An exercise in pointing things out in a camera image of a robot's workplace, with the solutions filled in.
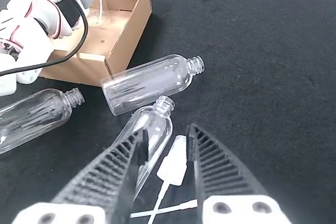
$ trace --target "black felt mat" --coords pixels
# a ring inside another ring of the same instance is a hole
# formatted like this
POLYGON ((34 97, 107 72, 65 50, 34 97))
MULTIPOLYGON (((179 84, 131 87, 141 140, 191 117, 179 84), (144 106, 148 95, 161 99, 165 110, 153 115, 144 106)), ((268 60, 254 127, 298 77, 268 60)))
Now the black felt mat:
MULTIPOLYGON (((335 223, 336 44, 334 0, 152 0, 153 15, 131 66, 172 53, 200 55, 205 72, 172 96, 173 135, 195 122, 254 173, 293 223, 335 223)), ((0 98, 6 105, 44 88, 39 79, 0 98)), ((0 156, 1 223, 49 201, 109 146, 131 113, 114 117, 99 88, 79 86, 86 103, 62 127, 0 156)), ((136 210, 154 206, 161 182, 146 184, 136 210)), ((193 171, 162 206, 195 197, 193 171)), ((146 223, 141 218, 131 223, 146 223)), ((195 223, 196 211, 156 223, 195 223)))

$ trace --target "white robotic arm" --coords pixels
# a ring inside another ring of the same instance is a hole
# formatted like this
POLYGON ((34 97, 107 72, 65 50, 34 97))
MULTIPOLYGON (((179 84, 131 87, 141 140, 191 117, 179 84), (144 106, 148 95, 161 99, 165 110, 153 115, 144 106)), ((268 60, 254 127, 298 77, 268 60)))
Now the white robotic arm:
MULTIPOLYGON (((76 2, 87 15, 92 0, 76 2)), ((80 14, 69 0, 10 0, 0 12, 0 97, 13 94, 16 82, 33 83, 42 68, 4 76, 2 71, 46 63, 54 50, 52 40, 70 36, 81 25, 80 14)))

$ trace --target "white plastic tube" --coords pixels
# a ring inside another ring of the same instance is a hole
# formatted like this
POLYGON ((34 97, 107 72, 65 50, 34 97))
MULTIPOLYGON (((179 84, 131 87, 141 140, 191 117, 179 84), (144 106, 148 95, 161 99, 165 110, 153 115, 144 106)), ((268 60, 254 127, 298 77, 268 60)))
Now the white plastic tube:
MULTIPOLYGON (((179 210, 184 210, 184 209, 189 209, 189 208, 195 208, 197 207, 197 199, 190 200, 188 202, 181 203, 177 206, 172 206, 172 207, 166 207, 159 209, 157 211, 157 215, 159 214, 164 214, 166 212, 174 212, 174 211, 179 211, 179 210)), ((135 212, 131 214, 131 218, 138 218, 138 217, 145 217, 145 216, 150 216, 152 215, 153 210, 150 211, 144 211, 144 212, 135 212)))

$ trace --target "black cable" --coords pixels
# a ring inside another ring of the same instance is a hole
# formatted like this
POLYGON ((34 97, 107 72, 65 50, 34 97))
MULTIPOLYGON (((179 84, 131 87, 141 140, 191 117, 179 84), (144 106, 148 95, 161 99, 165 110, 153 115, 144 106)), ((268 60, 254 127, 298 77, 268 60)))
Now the black cable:
POLYGON ((82 8, 80 7, 80 5, 77 3, 76 0, 70 0, 73 2, 73 4, 77 7, 80 16, 83 19, 83 23, 84 23, 84 32, 83 32, 83 36, 80 39, 80 41, 78 42, 78 45, 66 56, 64 56, 61 59, 57 59, 57 60, 53 60, 50 62, 46 62, 46 63, 41 63, 41 64, 36 64, 36 65, 32 65, 32 66, 27 66, 27 67, 21 67, 21 68, 13 68, 13 69, 9 69, 9 70, 5 70, 0 72, 0 77, 1 76, 5 76, 7 74, 11 74, 11 73, 19 73, 19 72, 24 72, 24 71, 30 71, 30 70, 34 70, 34 69, 38 69, 38 68, 45 68, 45 67, 50 67, 56 64, 60 64, 63 63, 65 61, 67 61, 68 59, 70 59, 72 56, 74 56, 79 49, 81 48, 81 46, 84 44, 84 41, 88 35, 88 31, 89 31, 89 25, 88 25, 88 21, 86 19, 85 13, 83 12, 82 8))

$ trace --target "bottle opening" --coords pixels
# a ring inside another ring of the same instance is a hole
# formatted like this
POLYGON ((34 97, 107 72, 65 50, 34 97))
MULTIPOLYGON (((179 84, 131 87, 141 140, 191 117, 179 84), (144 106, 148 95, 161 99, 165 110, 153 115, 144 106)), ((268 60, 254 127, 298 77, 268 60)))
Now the bottle opening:
POLYGON ((196 75, 204 71, 204 62, 200 56, 187 59, 187 70, 189 74, 196 75))
POLYGON ((85 102, 84 97, 78 88, 67 91, 64 95, 71 108, 75 108, 85 102))
POLYGON ((161 113, 168 113, 168 115, 170 115, 170 113, 174 110, 175 103, 169 97, 162 95, 156 100, 154 107, 156 107, 156 109, 161 113))

